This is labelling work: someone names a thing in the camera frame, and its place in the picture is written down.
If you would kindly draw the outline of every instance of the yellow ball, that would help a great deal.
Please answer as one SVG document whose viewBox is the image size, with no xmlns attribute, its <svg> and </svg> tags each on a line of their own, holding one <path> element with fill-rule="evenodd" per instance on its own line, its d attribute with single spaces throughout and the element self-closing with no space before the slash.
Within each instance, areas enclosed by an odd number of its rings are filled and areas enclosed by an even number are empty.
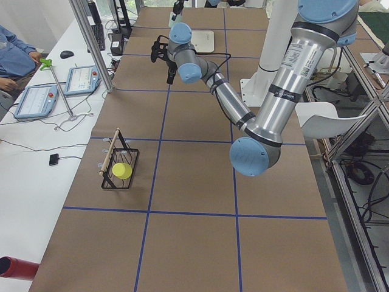
<svg viewBox="0 0 389 292">
<path fill-rule="evenodd" d="M 133 168 L 128 163 L 116 163 L 112 168 L 114 176 L 120 179 L 128 179 L 133 174 Z"/>
</svg>

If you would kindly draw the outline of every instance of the red cylinder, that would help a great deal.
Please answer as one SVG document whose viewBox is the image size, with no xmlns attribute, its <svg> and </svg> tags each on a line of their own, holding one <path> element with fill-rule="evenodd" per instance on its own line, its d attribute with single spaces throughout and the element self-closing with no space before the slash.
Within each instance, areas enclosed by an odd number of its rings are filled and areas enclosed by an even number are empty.
<svg viewBox="0 0 389 292">
<path fill-rule="evenodd" d="M 38 268 L 39 263 L 32 263 L 13 257 L 2 257 L 0 259 L 0 277 L 4 278 L 9 277 L 32 281 Z"/>
</svg>

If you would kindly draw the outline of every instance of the wooden stick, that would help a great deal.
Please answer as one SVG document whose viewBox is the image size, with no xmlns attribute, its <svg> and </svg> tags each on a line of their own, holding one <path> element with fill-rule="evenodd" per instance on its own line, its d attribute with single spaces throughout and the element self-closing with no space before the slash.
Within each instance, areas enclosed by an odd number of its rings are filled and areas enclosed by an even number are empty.
<svg viewBox="0 0 389 292">
<path fill-rule="evenodd" d="M 114 149 L 114 146 L 115 146 L 115 141 L 117 139 L 117 136 L 119 135 L 120 133 L 120 129 L 117 128 L 116 131 L 115 131 L 115 135 L 114 137 L 112 138 L 112 142 L 111 142 L 111 145 L 109 146 L 109 149 L 108 149 L 108 153 L 107 155 L 105 156 L 105 159 L 104 159 L 104 162 L 103 162 L 103 165 L 102 165 L 102 169 L 100 169 L 98 171 L 98 174 L 103 176 L 104 172 L 107 170 L 108 168 L 108 164 L 109 164 L 109 157 L 111 156 L 112 154 L 112 151 Z"/>
</svg>

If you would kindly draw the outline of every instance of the computer mouse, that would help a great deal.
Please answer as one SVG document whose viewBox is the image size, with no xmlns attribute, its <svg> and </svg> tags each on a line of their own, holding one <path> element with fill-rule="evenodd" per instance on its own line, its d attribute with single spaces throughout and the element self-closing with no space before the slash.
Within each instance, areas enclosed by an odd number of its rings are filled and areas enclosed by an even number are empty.
<svg viewBox="0 0 389 292">
<path fill-rule="evenodd" d="M 60 54 L 61 59 L 66 59 L 71 56 L 74 56 L 74 53 L 71 50 L 63 50 Z"/>
</svg>

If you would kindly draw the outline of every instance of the blue shirt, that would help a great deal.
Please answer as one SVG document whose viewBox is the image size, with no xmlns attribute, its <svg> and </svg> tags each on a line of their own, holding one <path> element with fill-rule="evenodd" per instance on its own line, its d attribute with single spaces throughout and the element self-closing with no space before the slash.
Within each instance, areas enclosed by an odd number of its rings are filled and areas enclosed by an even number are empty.
<svg viewBox="0 0 389 292">
<path fill-rule="evenodd" d="M 36 49 L 0 26 L 0 77 L 22 77 L 35 69 L 29 56 Z"/>
</svg>

